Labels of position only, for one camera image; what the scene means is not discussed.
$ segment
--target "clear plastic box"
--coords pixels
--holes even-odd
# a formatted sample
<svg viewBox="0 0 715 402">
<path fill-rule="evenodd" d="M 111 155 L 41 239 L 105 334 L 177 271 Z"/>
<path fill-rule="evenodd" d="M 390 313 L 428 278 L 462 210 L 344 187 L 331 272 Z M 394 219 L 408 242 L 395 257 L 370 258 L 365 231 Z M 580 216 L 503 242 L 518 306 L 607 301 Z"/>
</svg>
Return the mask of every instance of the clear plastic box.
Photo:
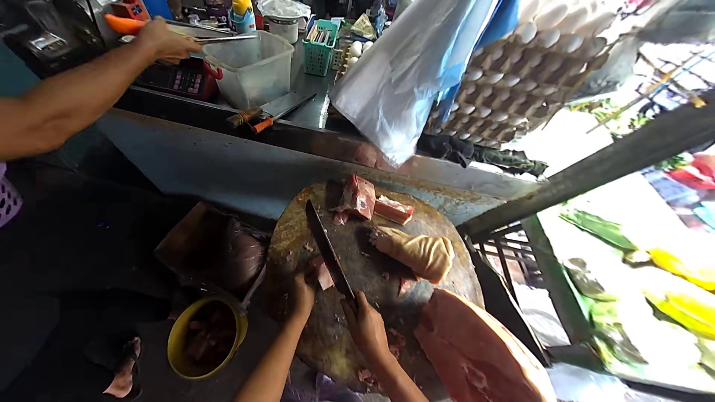
<svg viewBox="0 0 715 402">
<path fill-rule="evenodd" d="M 290 91 L 293 46 L 265 31 L 255 39 L 204 45 L 204 60 L 223 76 L 219 90 L 237 109 L 249 109 Z"/>
</svg>

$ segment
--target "wooden cutting board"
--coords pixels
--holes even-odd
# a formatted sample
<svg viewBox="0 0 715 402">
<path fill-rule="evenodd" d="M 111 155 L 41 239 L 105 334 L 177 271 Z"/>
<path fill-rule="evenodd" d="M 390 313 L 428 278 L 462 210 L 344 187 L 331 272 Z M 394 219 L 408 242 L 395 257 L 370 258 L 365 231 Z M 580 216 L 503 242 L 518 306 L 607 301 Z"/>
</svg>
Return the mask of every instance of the wooden cutting board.
<svg viewBox="0 0 715 402">
<path fill-rule="evenodd" d="M 420 280 L 398 298 L 400 277 L 413 278 L 412 270 L 370 244 L 369 222 L 351 217 L 345 226 L 332 223 L 334 212 L 328 209 L 340 202 L 342 187 L 341 182 L 306 187 L 283 211 L 268 248 L 265 285 L 270 298 L 269 314 L 278 321 L 286 319 L 290 312 L 290 274 L 320 254 L 305 219 L 305 203 L 312 200 L 353 290 L 365 292 L 368 301 L 382 314 L 385 326 L 405 336 L 400 364 L 430 400 L 442 400 L 447 396 L 446 392 L 413 335 L 421 307 L 432 295 L 434 285 Z M 414 206 L 415 214 L 405 226 L 377 215 L 373 216 L 374 224 L 396 227 L 410 235 L 446 236 L 451 240 L 455 249 L 454 263 L 438 287 L 483 307 L 477 275 L 454 225 L 433 207 L 410 195 L 377 186 L 375 193 L 378 197 L 384 195 Z M 327 374 L 337 383 L 366 392 L 365 384 L 358 380 L 357 374 L 360 369 L 367 368 L 367 363 L 347 331 L 341 298 L 334 287 L 317 291 L 315 307 L 298 343 L 297 354 L 311 368 Z M 390 343 L 394 341 L 389 333 L 388 340 Z"/>
</svg>

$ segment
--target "orange handle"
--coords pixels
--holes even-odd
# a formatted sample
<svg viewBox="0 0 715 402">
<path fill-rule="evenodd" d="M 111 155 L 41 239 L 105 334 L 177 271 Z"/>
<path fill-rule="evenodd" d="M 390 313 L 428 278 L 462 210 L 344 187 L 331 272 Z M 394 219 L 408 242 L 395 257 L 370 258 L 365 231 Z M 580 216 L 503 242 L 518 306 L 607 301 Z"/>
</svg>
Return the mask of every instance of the orange handle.
<svg viewBox="0 0 715 402">
<path fill-rule="evenodd" d="M 112 28 L 116 33 L 122 35 L 136 35 L 139 33 L 139 30 L 147 24 L 146 21 L 122 18 L 108 13 L 104 15 L 104 20 L 107 21 L 109 28 Z"/>
<path fill-rule="evenodd" d="M 258 134 L 259 132 L 267 129 L 268 127 L 271 127 L 272 125 L 273 119 L 271 119 L 270 117 L 266 117 L 265 120 L 251 127 L 251 131 L 253 131 L 253 134 Z"/>
</svg>

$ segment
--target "hand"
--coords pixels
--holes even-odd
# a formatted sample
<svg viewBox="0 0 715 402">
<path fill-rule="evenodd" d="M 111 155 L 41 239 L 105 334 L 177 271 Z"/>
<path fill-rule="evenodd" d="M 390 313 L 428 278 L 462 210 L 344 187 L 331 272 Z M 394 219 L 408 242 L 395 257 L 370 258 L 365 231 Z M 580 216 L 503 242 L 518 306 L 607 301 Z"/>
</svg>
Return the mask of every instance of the hand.
<svg viewBox="0 0 715 402">
<path fill-rule="evenodd" d="M 347 329 L 357 348 L 372 364 L 376 364 L 385 357 L 392 356 L 388 346 L 388 336 L 385 333 L 385 322 L 380 313 L 368 303 L 363 292 L 356 290 L 355 299 L 358 304 L 357 317 L 346 299 L 340 301 L 342 311 L 345 313 Z"/>
<path fill-rule="evenodd" d="M 152 57 L 178 64 L 180 59 L 188 59 L 189 52 L 200 52 L 201 45 L 188 36 L 169 30 L 166 21 L 157 17 L 142 28 L 135 39 Z"/>
<path fill-rule="evenodd" d="M 299 273 L 293 278 L 293 298 L 295 307 L 293 315 L 308 319 L 312 307 L 315 304 L 315 282 L 317 277 L 314 273 Z"/>
</svg>

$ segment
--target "forearm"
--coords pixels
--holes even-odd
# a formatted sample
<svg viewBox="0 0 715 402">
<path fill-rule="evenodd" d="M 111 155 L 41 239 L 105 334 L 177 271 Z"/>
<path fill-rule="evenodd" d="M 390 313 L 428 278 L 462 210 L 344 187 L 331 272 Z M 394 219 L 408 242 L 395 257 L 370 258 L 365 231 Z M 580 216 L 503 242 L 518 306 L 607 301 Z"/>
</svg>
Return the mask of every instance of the forearm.
<svg viewBox="0 0 715 402">
<path fill-rule="evenodd" d="M 293 361 L 298 339 L 307 322 L 306 315 L 291 316 L 283 325 L 268 352 L 241 387 L 234 402 L 278 402 Z"/>
<path fill-rule="evenodd" d="M 5 101 L 0 112 L 8 129 L 0 134 L 0 160 L 61 146 L 112 107 L 155 59 L 149 46 L 124 45 Z"/>
<path fill-rule="evenodd" d="M 392 402 L 428 402 L 425 395 L 412 381 L 390 353 L 381 353 L 368 358 L 373 374 Z"/>
</svg>

